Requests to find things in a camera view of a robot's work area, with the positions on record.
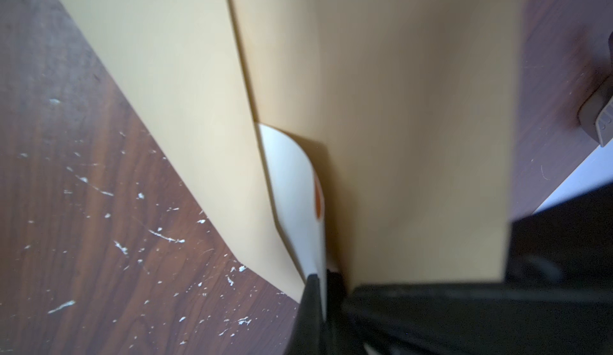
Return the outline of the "cream letter paper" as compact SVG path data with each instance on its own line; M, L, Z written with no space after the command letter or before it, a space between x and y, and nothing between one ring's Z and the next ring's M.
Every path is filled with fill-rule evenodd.
M289 135L259 124L276 220L304 278L319 277L322 315L327 315L325 199L306 152Z

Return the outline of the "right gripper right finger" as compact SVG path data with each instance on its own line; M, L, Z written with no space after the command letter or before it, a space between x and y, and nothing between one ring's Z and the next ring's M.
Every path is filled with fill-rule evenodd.
M325 324L326 354L366 354L361 339L357 336L351 320L343 313L346 288L338 272L327 272L327 318Z

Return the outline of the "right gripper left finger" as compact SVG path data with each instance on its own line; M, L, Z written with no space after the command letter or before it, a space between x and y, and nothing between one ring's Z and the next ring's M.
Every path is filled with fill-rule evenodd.
M325 353L324 317L321 281L309 275L297 310L285 355L320 355Z

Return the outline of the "tan paper envelope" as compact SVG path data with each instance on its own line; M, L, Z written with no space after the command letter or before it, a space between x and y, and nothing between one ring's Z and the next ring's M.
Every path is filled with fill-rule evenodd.
M350 287L496 282L521 0L60 0L235 256L293 299L264 128L299 143Z

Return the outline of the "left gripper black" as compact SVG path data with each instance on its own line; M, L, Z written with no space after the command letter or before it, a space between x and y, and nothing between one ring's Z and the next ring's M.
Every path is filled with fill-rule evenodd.
M381 354L610 354L612 187L514 222L500 282L360 286L343 312Z

